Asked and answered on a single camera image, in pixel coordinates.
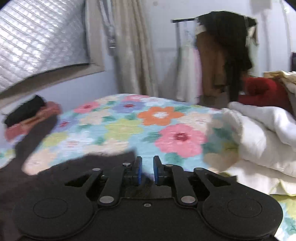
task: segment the purple flower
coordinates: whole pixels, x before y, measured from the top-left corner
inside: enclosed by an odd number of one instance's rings
[[[78,120],[75,117],[69,117],[59,119],[52,132],[63,132],[69,129],[71,126],[77,125]]]
[[[135,110],[143,109],[145,104],[143,102],[136,101],[122,101],[112,109],[118,113],[132,113]]]

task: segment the black cloth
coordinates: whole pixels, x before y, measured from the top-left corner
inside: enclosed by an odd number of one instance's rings
[[[25,160],[50,133],[56,122],[57,116],[54,115],[34,126],[15,146],[16,157],[0,169],[0,240],[13,241],[19,238],[11,219],[11,211],[14,205],[31,190],[52,184],[62,185],[92,168],[112,169],[123,162],[132,162],[136,158],[132,151],[117,156],[86,155],[53,166],[37,175],[25,174],[21,170]]]
[[[252,68],[246,47],[247,27],[255,26],[253,18],[233,12],[210,12],[198,17],[207,32],[226,50],[225,72],[229,85],[229,100],[237,101],[242,89],[241,73]]]
[[[11,112],[4,123],[9,128],[21,121],[35,116],[42,106],[45,106],[44,100],[40,96],[36,95],[32,100],[29,100]]]

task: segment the white curtain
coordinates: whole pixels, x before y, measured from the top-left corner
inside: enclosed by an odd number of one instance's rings
[[[121,91],[157,96],[154,60],[141,0],[111,0],[111,3]]]

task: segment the floral quilt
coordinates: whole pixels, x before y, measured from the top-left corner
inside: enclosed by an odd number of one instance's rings
[[[143,158],[143,172],[153,173],[153,156],[163,164],[192,171],[203,167],[214,172],[221,163],[237,161],[237,145],[220,110],[173,100],[118,94],[84,104],[59,116],[22,169],[34,175],[53,165],[88,153],[114,155],[133,150]],[[14,145],[23,136],[0,147],[0,167],[14,156]],[[280,241],[296,240],[296,199],[275,196],[284,219],[277,232]]]

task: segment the white blanket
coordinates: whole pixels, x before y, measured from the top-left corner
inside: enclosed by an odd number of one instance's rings
[[[232,102],[229,109],[223,109],[223,118],[235,131],[239,155],[243,159],[226,172],[238,175],[239,182],[265,193],[281,183],[286,193],[296,194],[296,122],[293,117],[277,107]]]

